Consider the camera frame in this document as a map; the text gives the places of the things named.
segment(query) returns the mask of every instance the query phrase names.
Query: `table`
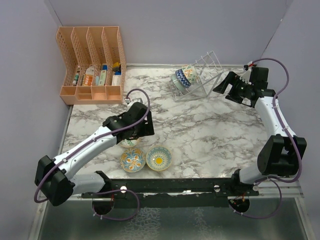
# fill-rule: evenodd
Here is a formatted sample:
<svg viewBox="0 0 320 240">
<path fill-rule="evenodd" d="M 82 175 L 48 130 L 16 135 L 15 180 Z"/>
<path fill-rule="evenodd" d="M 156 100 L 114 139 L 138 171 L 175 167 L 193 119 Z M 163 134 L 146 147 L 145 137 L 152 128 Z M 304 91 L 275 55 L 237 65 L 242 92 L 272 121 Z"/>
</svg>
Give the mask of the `table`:
<svg viewBox="0 0 320 240">
<path fill-rule="evenodd" d="M 99 154 L 78 173 L 103 171 L 109 178 L 226 178 L 239 168 L 257 161 L 267 140 L 265 127 L 254 108 L 225 99 L 213 92 L 209 98 L 174 102 L 169 80 L 176 68 L 134 68 L 126 72 L 124 91 L 141 88 L 151 100 L 155 135 L 137 145 L 144 152 L 163 145 L 172 152 L 172 165 L 157 172 L 147 167 L 139 172 L 122 170 L 120 156 L 125 148 L 114 146 Z M 226 69 L 241 73 L 241 68 Z M 146 98 L 133 92 L 131 98 Z M 110 116 L 127 110 L 127 105 L 75 105 L 65 136 L 63 152 L 95 132 Z"/>
</svg>

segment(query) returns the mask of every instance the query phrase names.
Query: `gray floor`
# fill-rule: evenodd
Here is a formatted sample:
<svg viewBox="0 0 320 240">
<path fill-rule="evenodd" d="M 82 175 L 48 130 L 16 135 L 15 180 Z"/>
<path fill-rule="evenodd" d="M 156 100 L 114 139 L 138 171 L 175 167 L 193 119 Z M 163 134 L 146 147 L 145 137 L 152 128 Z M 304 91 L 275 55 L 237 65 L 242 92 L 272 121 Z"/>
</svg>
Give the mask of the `gray floor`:
<svg viewBox="0 0 320 240">
<path fill-rule="evenodd" d="M 272 212 L 279 199 L 252 199 L 248 213 Z M 124 217 L 131 209 L 114 210 Z M 41 240 L 306 240 L 294 198 L 285 198 L 278 215 L 264 220 L 248 219 L 229 208 L 143 208 L 125 222 L 93 217 L 91 201 L 69 200 L 48 205 Z"/>
</svg>

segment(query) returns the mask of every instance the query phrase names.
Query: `bowl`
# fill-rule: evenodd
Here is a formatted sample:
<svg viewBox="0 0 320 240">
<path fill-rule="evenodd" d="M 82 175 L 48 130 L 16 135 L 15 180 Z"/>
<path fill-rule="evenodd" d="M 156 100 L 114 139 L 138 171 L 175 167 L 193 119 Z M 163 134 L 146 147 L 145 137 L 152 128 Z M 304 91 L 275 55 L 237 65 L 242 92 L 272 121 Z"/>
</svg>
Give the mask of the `bowl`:
<svg viewBox="0 0 320 240">
<path fill-rule="evenodd" d="M 172 74 L 171 76 L 172 82 L 174 83 L 174 85 L 176 86 L 176 88 L 182 93 L 182 94 L 187 94 L 188 91 L 186 90 L 185 86 L 183 86 L 181 84 L 181 82 L 179 82 L 179 80 L 177 79 L 176 74 Z"/>
<path fill-rule="evenodd" d="M 139 148 L 130 148 L 122 153 L 120 164 L 126 172 L 136 173 L 146 164 L 145 154 Z"/>
<path fill-rule="evenodd" d="M 133 148 L 140 142 L 140 138 L 138 139 L 125 139 L 119 142 L 119 145 L 123 148 Z"/>
<path fill-rule="evenodd" d="M 146 164 L 154 171 L 166 170 L 172 163 L 171 152 L 164 146 L 154 146 L 146 154 Z"/>
<path fill-rule="evenodd" d="M 191 83 L 186 78 L 184 72 L 182 69 L 178 69 L 175 71 L 176 78 L 179 80 L 179 82 L 185 87 L 189 88 L 191 86 Z"/>
<path fill-rule="evenodd" d="M 182 72 L 189 83 L 194 84 L 197 82 L 199 75 L 198 72 L 193 65 L 186 65 L 182 67 Z"/>
</svg>

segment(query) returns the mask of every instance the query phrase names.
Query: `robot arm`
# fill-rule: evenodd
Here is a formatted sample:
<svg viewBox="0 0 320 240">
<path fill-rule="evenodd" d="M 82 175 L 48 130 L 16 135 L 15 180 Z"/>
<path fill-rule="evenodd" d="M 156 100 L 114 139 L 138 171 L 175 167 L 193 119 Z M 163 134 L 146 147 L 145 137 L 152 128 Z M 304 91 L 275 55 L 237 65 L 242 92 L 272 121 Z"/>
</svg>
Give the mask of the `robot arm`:
<svg viewBox="0 0 320 240">
<path fill-rule="evenodd" d="M 297 154 L 287 133 L 274 110 L 273 98 L 275 91 L 268 87 L 268 68 L 252 67 L 242 75 L 229 72 L 227 77 L 213 89 L 214 92 L 223 94 L 229 84 L 231 90 L 225 97 L 228 100 L 243 104 L 244 99 L 249 99 L 251 107 L 259 113 L 263 125 L 266 128 L 268 140 L 258 155 L 257 163 L 238 170 L 238 181 L 243 184 L 252 185 L 257 180 L 268 176 L 290 177 L 295 175 L 299 169 Z M 296 133 L 288 126 L 280 107 L 278 99 L 275 106 L 279 115 L 293 137 L 301 158 L 307 147 L 303 137 L 297 137 Z"/>
<path fill-rule="evenodd" d="M 47 177 L 40 186 L 40 190 L 53 206 L 64 203 L 75 194 L 99 192 L 105 186 L 108 177 L 101 171 L 92 174 L 76 174 L 98 154 L 124 139 L 137 139 L 155 134 L 150 111 L 141 123 L 127 128 L 143 118 L 147 111 L 147 107 L 138 101 L 129 106 L 127 112 L 108 117 L 97 131 L 77 146 L 53 159 L 44 156 L 39 160 L 34 182 L 39 186 L 40 182 Z"/>
</svg>

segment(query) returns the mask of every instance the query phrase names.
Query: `white wire rack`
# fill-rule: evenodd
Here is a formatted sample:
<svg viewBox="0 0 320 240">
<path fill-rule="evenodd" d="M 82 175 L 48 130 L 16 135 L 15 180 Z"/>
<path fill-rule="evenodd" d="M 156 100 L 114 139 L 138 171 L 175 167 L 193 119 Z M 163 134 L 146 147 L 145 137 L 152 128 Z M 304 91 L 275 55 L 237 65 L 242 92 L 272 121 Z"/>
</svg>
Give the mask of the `white wire rack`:
<svg viewBox="0 0 320 240">
<path fill-rule="evenodd" d="M 209 97 L 212 90 L 217 85 L 222 73 L 224 72 L 224 69 L 214 51 L 207 52 L 205 56 L 201 56 L 201 58 L 196 60 L 192 65 L 195 67 L 199 78 L 197 82 L 185 89 L 185 93 L 182 93 L 175 86 L 172 79 L 169 81 L 170 89 L 175 102 L 187 102 Z M 212 83 L 214 79 L 215 81 L 213 85 L 207 92 L 206 89 L 208 88 L 206 87 L 205 89 L 205 85 L 210 82 Z"/>
</svg>

